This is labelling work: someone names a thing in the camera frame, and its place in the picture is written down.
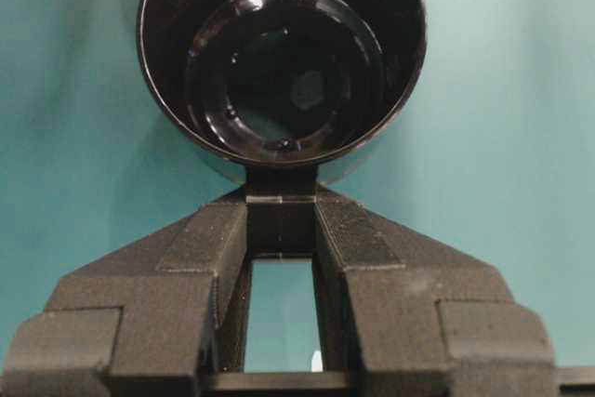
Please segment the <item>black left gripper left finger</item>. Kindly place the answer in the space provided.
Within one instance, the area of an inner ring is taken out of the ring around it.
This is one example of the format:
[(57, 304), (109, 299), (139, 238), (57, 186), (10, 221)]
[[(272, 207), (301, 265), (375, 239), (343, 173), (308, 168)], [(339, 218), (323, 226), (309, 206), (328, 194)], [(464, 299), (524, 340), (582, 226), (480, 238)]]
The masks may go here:
[(60, 280), (22, 323), (6, 396), (194, 396), (245, 357), (247, 206), (231, 193)]

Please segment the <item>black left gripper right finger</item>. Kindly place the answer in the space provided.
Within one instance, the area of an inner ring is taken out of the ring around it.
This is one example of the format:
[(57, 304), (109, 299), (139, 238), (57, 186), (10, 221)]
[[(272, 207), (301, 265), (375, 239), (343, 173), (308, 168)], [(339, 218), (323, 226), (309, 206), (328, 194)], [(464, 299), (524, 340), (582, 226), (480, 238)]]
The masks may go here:
[(540, 317), (493, 266), (327, 189), (313, 207), (324, 365), (362, 396), (554, 396)]

